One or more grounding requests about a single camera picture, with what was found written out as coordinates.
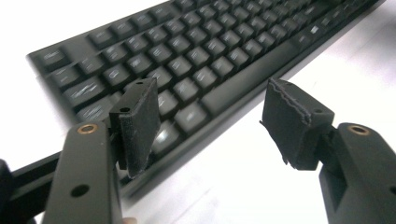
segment black keyboard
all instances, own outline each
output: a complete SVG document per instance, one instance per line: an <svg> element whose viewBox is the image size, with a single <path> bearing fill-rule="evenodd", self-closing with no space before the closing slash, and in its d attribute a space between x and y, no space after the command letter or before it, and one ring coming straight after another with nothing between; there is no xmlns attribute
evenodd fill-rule
<svg viewBox="0 0 396 224"><path fill-rule="evenodd" d="M75 123L106 119L132 83L157 78L150 166L132 181L120 173L122 194L133 193L375 2L174 0L29 58Z"/></svg>

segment white surface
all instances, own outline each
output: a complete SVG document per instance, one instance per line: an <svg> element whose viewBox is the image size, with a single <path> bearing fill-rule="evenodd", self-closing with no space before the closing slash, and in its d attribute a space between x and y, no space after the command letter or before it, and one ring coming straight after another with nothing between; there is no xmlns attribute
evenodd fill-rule
<svg viewBox="0 0 396 224"><path fill-rule="evenodd" d="M68 129L25 56L161 1L111 2L0 3L0 158L11 170L61 150ZM396 1L387 1L286 77L334 111L334 126L361 123L396 148L395 36ZM162 224L327 223L319 169L285 166L261 116L262 103L140 201L125 202L124 215Z"/></svg>

